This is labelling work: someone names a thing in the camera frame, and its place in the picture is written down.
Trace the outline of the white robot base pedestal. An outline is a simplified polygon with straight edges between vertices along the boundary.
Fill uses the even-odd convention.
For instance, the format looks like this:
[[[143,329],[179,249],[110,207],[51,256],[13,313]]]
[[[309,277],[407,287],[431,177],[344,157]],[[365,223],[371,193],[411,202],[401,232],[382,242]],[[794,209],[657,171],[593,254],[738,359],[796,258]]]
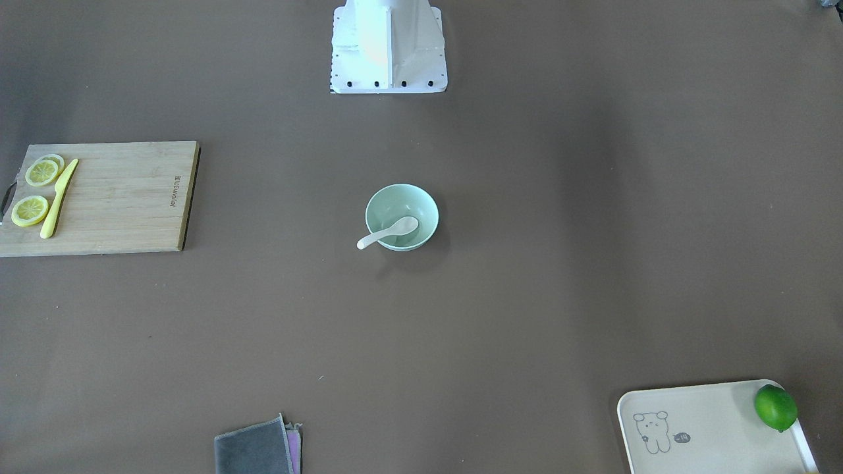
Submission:
[[[331,93],[447,90],[443,16],[430,2],[346,1],[333,12],[331,47]]]

